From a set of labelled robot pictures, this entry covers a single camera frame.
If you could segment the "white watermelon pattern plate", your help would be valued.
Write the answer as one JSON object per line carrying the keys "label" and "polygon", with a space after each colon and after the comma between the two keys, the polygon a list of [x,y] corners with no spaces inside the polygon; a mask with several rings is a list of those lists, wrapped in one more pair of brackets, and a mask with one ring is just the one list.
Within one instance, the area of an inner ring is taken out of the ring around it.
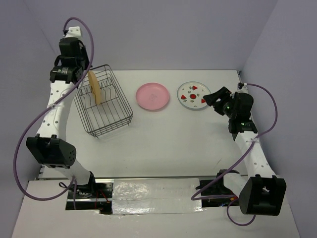
{"label": "white watermelon pattern plate", "polygon": [[202,110],[207,106],[205,95],[211,92],[207,86],[200,82],[189,81],[179,86],[177,98],[182,106],[190,110]]}

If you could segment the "yellow plate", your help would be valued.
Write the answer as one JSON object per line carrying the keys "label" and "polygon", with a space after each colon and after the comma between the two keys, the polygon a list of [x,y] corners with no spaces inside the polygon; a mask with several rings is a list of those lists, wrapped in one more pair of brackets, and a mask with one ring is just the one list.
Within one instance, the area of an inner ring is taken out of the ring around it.
{"label": "yellow plate", "polygon": [[95,103],[96,105],[99,105],[102,102],[101,89],[96,75],[92,71],[88,72],[88,80],[91,87],[91,92],[95,97]]}

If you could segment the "pink plate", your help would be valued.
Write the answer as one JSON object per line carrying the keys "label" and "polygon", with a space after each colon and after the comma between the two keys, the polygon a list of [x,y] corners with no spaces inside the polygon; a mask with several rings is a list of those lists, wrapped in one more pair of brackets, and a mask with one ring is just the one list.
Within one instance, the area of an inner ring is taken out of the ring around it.
{"label": "pink plate", "polygon": [[169,102],[169,91],[159,83],[146,83],[135,94],[137,104],[148,111],[163,109]]}

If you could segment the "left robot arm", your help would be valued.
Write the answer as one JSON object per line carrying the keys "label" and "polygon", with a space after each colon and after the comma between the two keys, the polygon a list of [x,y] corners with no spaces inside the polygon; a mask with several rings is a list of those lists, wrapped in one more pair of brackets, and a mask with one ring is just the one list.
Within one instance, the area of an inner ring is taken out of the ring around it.
{"label": "left robot arm", "polygon": [[59,48],[60,55],[50,71],[49,111],[36,136],[27,138],[26,146],[39,164],[68,179],[76,178],[80,193],[89,198],[97,193],[93,175],[77,161],[75,146],[66,141],[71,104],[89,60],[84,44],[76,37],[62,38]]}

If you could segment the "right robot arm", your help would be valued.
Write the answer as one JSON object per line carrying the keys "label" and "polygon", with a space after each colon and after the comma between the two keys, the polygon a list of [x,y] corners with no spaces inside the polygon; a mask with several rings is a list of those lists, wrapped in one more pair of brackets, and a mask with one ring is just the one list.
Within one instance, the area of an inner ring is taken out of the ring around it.
{"label": "right robot arm", "polygon": [[282,207],[286,182],[278,178],[264,155],[260,144],[263,133],[251,119],[253,97],[245,84],[239,85],[239,91],[230,92],[222,87],[215,93],[203,97],[208,106],[220,115],[229,118],[228,130],[238,145],[247,169],[247,179],[243,179],[233,169],[224,171],[215,182],[216,190],[226,194],[230,190],[238,197],[243,214],[278,216]]}

